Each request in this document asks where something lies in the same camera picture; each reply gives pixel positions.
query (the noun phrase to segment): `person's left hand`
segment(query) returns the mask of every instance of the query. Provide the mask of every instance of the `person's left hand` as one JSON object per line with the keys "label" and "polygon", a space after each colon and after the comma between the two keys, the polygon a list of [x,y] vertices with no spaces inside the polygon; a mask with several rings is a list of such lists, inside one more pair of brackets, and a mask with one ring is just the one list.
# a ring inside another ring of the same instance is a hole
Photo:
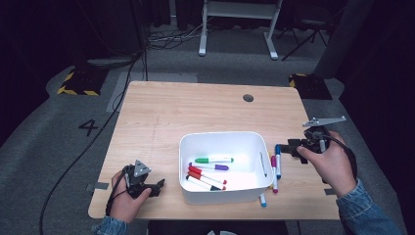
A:
{"label": "person's left hand", "polygon": [[[113,187],[116,184],[119,176],[122,174],[122,171],[119,171],[116,175],[113,176],[112,182]],[[126,223],[131,222],[135,216],[137,216],[138,211],[140,211],[141,206],[149,198],[150,193],[152,192],[151,188],[144,190],[141,195],[133,199],[125,191],[127,188],[124,176],[118,183],[118,186],[115,190],[115,195],[118,195],[114,201],[111,208],[110,216],[119,220],[122,220]]]}

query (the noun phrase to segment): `office chair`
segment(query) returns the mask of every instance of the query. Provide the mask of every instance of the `office chair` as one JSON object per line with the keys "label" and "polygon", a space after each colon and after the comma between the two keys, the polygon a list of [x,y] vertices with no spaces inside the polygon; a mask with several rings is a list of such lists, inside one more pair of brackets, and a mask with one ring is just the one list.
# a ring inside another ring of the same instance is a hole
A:
{"label": "office chair", "polygon": [[[314,4],[305,4],[298,3],[294,6],[294,21],[291,25],[287,26],[277,38],[280,38],[287,30],[292,30],[294,37],[297,42],[297,47],[289,52],[282,61],[285,61],[289,56],[295,53],[299,47],[301,47],[305,42],[311,39],[311,42],[314,42],[315,35],[319,34],[325,46],[327,46],[326,40],[321,34],[322,30],[327,30],[331,35],[338,22],[340,17],[343,14],[345,7],[342,7],[336,14],[332,14],[328,8],[324,6],[314,5]],[[299,43],[295,33],[295,29],[308,30],[311,29],[313,32],[304,39],[303,42]]]}

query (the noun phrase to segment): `forearm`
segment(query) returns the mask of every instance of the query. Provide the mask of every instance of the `forearm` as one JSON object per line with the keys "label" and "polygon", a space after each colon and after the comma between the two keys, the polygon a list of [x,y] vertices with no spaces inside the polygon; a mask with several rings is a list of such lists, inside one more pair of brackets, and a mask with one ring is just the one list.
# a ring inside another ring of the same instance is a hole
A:
{"label": "forearm", "polygon": [[360,180],[357,186],[337,201],[341,220],[354,234],[401,234],[367,194]]}
{"label": "forearm", "polygon": [[96,235],[126,235],[127,234],[127,223],[105,216],[102,223],[93,228],[93,234]]}

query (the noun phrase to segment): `white desk stand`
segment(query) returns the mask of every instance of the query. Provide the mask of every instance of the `white desk stand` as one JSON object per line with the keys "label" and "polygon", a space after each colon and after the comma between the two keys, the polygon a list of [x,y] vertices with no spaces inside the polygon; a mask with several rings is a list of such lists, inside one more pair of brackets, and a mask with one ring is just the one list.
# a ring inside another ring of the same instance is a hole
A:
{"label": "white desk stand", "polygon": [[277,23],[278,15],[280,13],[282,0],[277,4],[255,4],[255,3],[235,3],[235,2],[215,2],[205,0],[203,28],[201,36],[201,44],[199,47],[199,55],[204,56],[207,53],[208,41],[208,16],[212,17],[232,17],[232,18],[252,18],[271,20],[271,25],[268,32],[264,32],[266,45],[268,46],[269,54],[272,60],[278,59],[278,54],[275,51],[272,43],[272,33],[274,32],[275,24]]}

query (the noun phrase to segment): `table top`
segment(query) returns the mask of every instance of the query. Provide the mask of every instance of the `table top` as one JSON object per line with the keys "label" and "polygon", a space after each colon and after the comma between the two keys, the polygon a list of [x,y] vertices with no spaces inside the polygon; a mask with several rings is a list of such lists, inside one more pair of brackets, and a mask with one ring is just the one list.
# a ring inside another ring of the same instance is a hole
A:
{"label": "table top", "polygon": [[[246,102],[244,95],[254,100]],[[287,139],[303,138],[307,121],[295,88],[182,82],[132,81],[115,126],[89,215],[102,218],[111,194],[111,178],[140,160],[149,166],[146,183],[165,178],[158,197],[149,198],[137,217],[145,219],[339,219],[336,196],[326,195],[312,164],[281,156],[279,193],[264,192],[259,200],[208,206],[188,205],[179,183],[179,143],[189,133],[254,131],[268,151]]]}

